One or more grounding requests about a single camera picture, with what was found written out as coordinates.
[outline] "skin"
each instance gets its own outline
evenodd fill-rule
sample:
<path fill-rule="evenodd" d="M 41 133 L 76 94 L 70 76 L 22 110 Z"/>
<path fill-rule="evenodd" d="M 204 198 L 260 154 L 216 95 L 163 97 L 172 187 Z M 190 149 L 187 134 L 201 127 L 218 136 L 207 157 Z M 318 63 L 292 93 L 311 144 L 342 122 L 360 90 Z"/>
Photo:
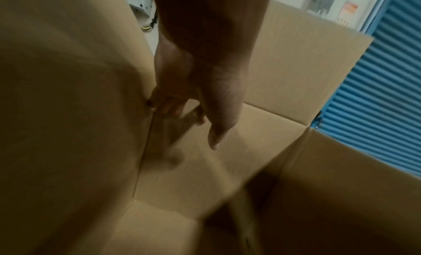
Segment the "skin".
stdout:
<path fill-rule="evenodd" d="M 159 42 L 157 86 L 149 105 L 178 116 L 188 99 L 199 100 L 199 120 L 212 123 L 216 149 L 238 122 L 246 74 L 269 0 L 155 0 Z"/>

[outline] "hand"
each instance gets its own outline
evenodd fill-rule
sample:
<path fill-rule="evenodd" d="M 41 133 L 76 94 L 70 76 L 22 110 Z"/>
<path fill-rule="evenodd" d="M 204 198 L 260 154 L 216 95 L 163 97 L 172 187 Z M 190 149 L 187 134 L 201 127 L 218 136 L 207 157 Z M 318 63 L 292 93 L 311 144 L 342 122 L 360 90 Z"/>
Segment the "hand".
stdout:
<path fill-rule="evenodd" d="M 239 119 L 246 68 L 246 63 L 220 66 L 198 59 L 160 33 L 155 55 L 157 86 L 148 104 L 157 114 L 179 116 L 188 99 L 198 100 L 199 123 L 204 122 L 204 115 L 212 123 L 208 142 L 216 149 Z"/>

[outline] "forearm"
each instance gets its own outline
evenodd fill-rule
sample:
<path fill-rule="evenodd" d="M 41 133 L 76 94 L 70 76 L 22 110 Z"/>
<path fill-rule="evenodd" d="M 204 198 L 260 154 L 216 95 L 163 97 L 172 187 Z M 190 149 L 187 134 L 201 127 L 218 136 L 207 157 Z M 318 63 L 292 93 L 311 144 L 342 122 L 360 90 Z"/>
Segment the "forearm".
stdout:
<path fill-rule="evenodd" d="M 222 67 L 247 62 L 269 0 L 155 0 L 160 30 L 198 60 Z"/>

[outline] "cardboard box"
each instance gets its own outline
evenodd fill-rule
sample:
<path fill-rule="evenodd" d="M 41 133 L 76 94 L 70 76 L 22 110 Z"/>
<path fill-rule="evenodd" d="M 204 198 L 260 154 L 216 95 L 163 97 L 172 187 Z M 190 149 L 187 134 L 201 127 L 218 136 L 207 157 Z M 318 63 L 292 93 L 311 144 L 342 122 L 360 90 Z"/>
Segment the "cardboard box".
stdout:
<path fill-rule="evenodd" d="M 308 128 L 370 37 L 271 2 L 212 151 L 196 102 L 152 119 L 125 0 L 0 1 L 0 254 L 421 251 L 420 180 Z"/>

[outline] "blue shutter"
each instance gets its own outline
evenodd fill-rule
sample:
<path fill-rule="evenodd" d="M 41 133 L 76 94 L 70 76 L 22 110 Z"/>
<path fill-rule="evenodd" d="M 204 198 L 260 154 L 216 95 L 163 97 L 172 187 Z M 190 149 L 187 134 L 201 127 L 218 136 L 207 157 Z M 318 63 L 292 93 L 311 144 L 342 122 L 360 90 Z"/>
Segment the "blue shutter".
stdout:
<path fill-rule="evenodd" d="M 387 0 L 317 129 L 421 176 L 421 0 Z"/>

